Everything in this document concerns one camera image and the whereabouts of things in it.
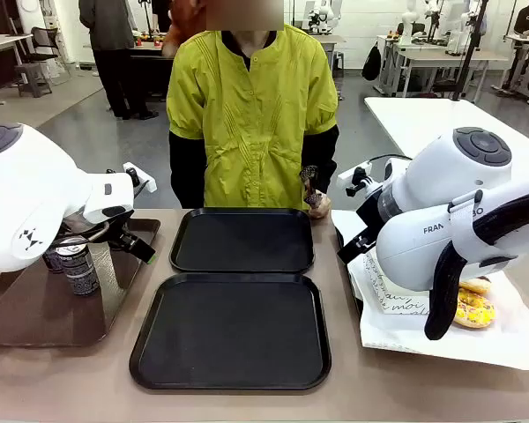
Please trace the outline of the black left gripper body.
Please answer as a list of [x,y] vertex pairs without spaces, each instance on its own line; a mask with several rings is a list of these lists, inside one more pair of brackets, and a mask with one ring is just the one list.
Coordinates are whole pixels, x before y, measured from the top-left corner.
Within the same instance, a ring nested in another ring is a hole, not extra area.
[[131,249],[137,242],[137,236],[129,230],[129,220],[129,217],[107,220],[97,237],[97,242],[107,242],[112,249]]

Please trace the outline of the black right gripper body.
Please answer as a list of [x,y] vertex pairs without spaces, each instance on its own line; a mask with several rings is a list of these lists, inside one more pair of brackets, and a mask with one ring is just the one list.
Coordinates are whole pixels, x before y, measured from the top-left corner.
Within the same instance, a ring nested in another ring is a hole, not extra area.
[[379,197],[380,193],[372,193],[356,211],[357,215],[366,225],[366,228],[360,233],[361,238],[364,238],[366,241],[375,241],[383,227],[383,219],[378,211]]

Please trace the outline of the person's left hand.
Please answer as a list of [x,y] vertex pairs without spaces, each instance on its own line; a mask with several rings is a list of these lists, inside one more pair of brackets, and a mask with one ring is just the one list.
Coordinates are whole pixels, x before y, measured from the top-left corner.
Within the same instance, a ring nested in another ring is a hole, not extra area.
[[312,219],[323,219],[326,218],[332,208],[331,199],[320,191],[316,191],[316,202],[309,209],[309,216]]

